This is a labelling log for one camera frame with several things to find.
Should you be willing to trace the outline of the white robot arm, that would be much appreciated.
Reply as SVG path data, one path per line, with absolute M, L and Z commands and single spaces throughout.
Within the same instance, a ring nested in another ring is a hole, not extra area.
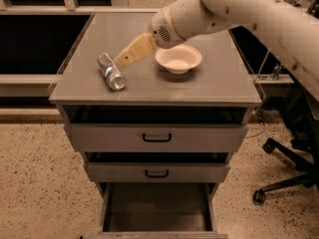
M 249 31 L 319 101 L 319 19 L 282 0 L 177 0 L 116 56 L 125 68 L 154 53 L 237 24 Z

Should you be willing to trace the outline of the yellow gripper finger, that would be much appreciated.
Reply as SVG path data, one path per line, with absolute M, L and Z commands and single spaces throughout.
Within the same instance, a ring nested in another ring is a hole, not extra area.
M 141 34 L 117 54 L 115 64 L 119 68 L 125 68 L 151 55 L 157 48 L 156 39 L 151 34 Z

